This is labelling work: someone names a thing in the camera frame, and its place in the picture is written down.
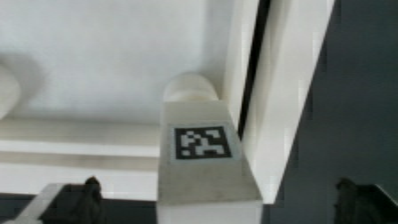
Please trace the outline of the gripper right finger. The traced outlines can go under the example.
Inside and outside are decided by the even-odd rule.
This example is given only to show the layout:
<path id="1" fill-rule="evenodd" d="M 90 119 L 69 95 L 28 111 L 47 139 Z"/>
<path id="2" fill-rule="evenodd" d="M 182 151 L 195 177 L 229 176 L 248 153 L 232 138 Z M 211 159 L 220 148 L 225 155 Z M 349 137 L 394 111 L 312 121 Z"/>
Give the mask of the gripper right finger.
<path id="1" fill-rule="evenodd" d="M 341 178 L 335 190 L 333 224 L 398 224 L 398 203 L 376 184 Z"/>

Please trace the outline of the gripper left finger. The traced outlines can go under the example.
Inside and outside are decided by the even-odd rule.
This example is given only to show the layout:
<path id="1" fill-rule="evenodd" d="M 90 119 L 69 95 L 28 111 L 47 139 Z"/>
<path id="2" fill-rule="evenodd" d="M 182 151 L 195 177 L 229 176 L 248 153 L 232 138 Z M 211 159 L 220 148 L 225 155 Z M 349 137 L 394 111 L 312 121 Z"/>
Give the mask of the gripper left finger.
<path id="1" fill-rule="evenodd" d="M 47 184 L 10 224 L 106 224 L 95 177 L 81 184 Z"/>

